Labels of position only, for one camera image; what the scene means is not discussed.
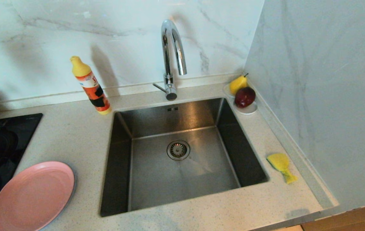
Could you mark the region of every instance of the marble backsplash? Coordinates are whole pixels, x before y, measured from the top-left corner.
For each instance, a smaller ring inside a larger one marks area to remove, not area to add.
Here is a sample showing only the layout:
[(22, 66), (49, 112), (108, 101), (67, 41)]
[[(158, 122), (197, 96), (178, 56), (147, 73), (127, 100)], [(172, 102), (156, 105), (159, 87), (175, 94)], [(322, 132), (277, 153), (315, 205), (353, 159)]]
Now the marble backsplash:
[(172, 18), (193, 78), (243, 70), (263, 0), (0, 0), (0, 101), (81, 91), (78, 55), (103, 87), (162, 81)]
[(245, 71), (341, 206), (365, 205), (365, 0), (266, 0)]

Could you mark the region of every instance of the faucet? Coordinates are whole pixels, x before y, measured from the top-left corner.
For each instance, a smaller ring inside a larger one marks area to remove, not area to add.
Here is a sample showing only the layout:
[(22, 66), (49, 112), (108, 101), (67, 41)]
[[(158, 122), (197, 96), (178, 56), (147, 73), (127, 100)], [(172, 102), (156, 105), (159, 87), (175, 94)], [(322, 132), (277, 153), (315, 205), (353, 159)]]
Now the faucet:
[(177, 98), (177, 89), (174, 85), (173, 74), (171, 72), (171, 66), (169, 65), (169, 47), (168, 39), (174, 44), (175, 57), (178, 62), (178, 71), (180, 75), (187, 74), (187, 67), (185, 65), (185, 55), (182, 48), (181, 38), (178, 33), (178, 29), (171, 20), (165, 20), (162, 22), (161, 27), (161, 40), (162, 40), (162, 51), (164, 54), (165, 74), (164, 74), (164, 85), (165, 89), (153, 83), (154, 86), (159, 88), (161, 91), (166, 93), (166, 98), (172, 101)]

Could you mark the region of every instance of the countertop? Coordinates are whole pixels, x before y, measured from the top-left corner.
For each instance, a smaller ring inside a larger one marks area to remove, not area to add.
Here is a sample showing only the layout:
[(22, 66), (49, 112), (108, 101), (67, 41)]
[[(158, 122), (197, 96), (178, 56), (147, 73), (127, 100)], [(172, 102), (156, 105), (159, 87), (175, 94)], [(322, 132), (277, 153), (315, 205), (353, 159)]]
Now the countertop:
[[(114, 111), (224, 97), (224, 84), (178, 89), (169, 102), (163, 92), (109, 98)], [(91, 103), (76, 101), (0, 113), (0, 118), (43, 113), (15, 174), (43, 161), (67, 163), (76, 189), (65, 210), (44, 231), (81, 230), (230, 230), (248, 231), (323, 210), (291, 161), (299, 179), (287, 185), (266, 156), (286, 153), (259, 111), (235, 111), (269, 177), (266, 183), (163, 206), (102, 218), (99, 215), (113, 113), (98, 114)]]

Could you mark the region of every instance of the faucet handle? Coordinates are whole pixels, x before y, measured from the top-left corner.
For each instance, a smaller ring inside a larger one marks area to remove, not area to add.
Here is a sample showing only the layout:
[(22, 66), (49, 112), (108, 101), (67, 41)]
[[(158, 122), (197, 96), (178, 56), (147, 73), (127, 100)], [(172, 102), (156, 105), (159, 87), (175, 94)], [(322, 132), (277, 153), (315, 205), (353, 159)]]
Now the faucet handle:
[(164, 88), (162, 88), (162, 87), (158, 86), (156, 83), (153, 83), (153, 85), (154, 85), (156, 88), (160, 89), (161, 91), (163, 91), (163, 92), (165, 92), (165, 93), (168, 93), (168, 92), (167, 92)]

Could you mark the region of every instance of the drain strainer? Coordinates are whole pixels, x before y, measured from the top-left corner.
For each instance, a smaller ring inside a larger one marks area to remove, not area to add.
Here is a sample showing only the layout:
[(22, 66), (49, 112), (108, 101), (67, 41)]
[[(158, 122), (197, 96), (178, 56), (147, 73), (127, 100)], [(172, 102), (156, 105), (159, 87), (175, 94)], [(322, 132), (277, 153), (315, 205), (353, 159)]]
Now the drain strainer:
[(175, 140), (168, 144), (167, 154), (173, 160), (183, 160), (189, 155), (189, 145), (183, 140)]

